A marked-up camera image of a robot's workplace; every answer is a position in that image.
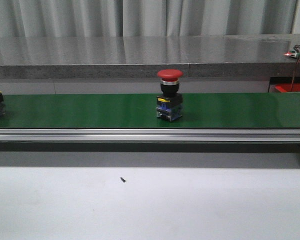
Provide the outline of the red plastic tray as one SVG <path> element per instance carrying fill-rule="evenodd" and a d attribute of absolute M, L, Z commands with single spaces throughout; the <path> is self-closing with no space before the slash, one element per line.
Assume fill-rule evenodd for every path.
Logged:
<path fill-rule="evenodd" d="M 287 92 L 300 92 L 300 83 L 291 85 L 289 83 L 281 83 L 274 86 L 274 92 L 287 93 Z"/>

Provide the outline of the grey stone counter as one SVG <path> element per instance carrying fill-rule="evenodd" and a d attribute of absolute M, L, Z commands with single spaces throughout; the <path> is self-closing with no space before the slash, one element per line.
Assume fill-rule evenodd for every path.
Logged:
<path fill-rule="evenodd" d="M 155 78 L 163 69 L 185 77 L 300 77 L 286 56 L 300 34 L 0 37 L 1 79 Z"/>

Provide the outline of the small circuit board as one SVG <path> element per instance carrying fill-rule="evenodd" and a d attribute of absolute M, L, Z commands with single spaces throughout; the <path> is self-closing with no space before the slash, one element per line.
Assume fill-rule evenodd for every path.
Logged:
<path fill-rule="evenodd" d="M 299 59 L 300 58 L 300 51 L 291 50 L 284 54 L 286 57 Z"/>

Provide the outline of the red mushroom push button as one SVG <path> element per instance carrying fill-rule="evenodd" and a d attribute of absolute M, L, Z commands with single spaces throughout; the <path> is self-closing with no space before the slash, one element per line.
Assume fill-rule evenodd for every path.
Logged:
<path fill-rule="evenodd" d="M 163 69 L 157 73 L 161 78 L 161 95 L 156 97 L 156 117 L 173 122 L 182 116 L 183 96 L 178 93 L 180 82 L 179 77 L 183 72 L 178 69 Z"/>

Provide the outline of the aluminium conveyor frame rail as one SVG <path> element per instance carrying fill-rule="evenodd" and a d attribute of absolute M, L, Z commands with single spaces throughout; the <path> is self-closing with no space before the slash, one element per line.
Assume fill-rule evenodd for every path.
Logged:
<path fill-rule="evenodd" d="M 300 128 L 0 128 L 0 141 L 300 142 Z"/>

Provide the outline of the grey curtain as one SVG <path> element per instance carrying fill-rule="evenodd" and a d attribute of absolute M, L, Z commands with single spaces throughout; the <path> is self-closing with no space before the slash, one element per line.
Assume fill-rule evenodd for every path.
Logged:
<path fill-rule="evenodd" d="M 289 34 L 295 0 L 0 0 L 1 37 Z"/>

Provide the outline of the green conveyor belt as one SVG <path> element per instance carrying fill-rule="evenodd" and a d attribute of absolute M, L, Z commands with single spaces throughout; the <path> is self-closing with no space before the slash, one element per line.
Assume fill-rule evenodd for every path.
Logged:
<path fill-rule="evenodd" d="M 300 92 L 185 93 L 181 118 L 155 94 L 6 95 L 0 128 L 300 128 Z"/>

